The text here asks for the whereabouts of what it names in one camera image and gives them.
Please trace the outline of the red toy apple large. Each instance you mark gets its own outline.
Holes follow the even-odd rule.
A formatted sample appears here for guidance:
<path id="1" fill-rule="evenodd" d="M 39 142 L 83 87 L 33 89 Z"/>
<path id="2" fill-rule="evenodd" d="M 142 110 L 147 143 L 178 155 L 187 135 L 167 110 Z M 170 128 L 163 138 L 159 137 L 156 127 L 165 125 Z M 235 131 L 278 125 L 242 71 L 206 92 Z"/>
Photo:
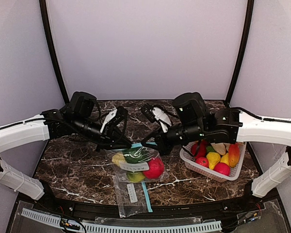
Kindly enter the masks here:
<path id="1" fill-rule="evenodd" d="M 153 158 L 148 162 L 149 170 L 143 171 L 148 179 L 158 179 L 164 172 L 164 164 L 161 158 Z"/>

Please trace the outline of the large clear zip bag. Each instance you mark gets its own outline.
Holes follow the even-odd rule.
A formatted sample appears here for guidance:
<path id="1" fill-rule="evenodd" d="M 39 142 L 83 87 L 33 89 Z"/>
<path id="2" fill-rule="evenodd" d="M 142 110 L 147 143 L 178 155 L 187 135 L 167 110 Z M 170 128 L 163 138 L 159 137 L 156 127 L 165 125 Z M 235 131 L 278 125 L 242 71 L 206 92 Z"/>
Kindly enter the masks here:
<path id="1" fill-rule="evenodd" d="M 162 182 L 169 178 L 166 166 L 157 150 L 156 143 L 149 142 L 147 147 L 136 143 L 129 149 L 107 150 L 113 175 L 122 182 L 151 183 Z"/>

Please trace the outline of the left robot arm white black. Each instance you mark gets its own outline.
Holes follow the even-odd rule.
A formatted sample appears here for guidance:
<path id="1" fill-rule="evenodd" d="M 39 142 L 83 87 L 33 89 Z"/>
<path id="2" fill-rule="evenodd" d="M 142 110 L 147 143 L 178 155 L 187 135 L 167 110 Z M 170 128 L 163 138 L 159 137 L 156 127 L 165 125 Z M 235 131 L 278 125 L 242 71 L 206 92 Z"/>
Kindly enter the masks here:
<path id="1" fill-rule="evenodd" d="M 102 123 L 101 116 L 91 118 L 93 108 L 99 108 L 97 98 L 89 93 L 75 92 L 61 109 L 43 111 L 29 119 L 0 127 L 0 154 L 32 142 L 47 141 L 77 134 L 99 149 L 129 149 L 132 142 L 125 137 L 128 111 L 118 106 Z M 33 200 L 51 195 L 49 185 L 31 178 L 8 165 L 0 157 L 0 184 Z"/>

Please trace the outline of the dark green toy pepper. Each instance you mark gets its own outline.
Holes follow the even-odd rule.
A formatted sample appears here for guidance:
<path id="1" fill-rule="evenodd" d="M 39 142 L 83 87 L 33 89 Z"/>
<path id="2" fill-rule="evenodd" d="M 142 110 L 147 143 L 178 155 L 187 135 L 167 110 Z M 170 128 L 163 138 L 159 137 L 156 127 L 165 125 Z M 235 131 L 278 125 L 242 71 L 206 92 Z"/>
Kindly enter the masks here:
<path id="1" fill-rule="evenodd" d="M 142 150 L 127 150 L 123 152 L 125 160 L 129 164 L 138 164 L 148 161 L 149 155 Z"/>

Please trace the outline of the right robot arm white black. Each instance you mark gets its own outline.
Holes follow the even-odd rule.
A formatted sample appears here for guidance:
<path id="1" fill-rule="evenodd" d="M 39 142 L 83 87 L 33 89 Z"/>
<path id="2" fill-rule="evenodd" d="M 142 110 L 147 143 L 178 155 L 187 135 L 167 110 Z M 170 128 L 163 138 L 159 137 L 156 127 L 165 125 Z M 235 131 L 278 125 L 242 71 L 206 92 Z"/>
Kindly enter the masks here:
<path id="1" fill-rule="evenodd" d="M 198 92 L 184 93 L 172 101 L 180 123 L 171 123 L 161 106 L 145 104 L 141 111 L 160 126 L 141 144 L 168 155 L 174 146 L 205 139 L 209 143 L 262 142 L 286 147 L 281 157 L 266 172 L 245 186 L 248 197 L 263 198 L 291 177 L 291 119 L 255 115 L 241 107 L 225 108 L 211 114 Z"/>

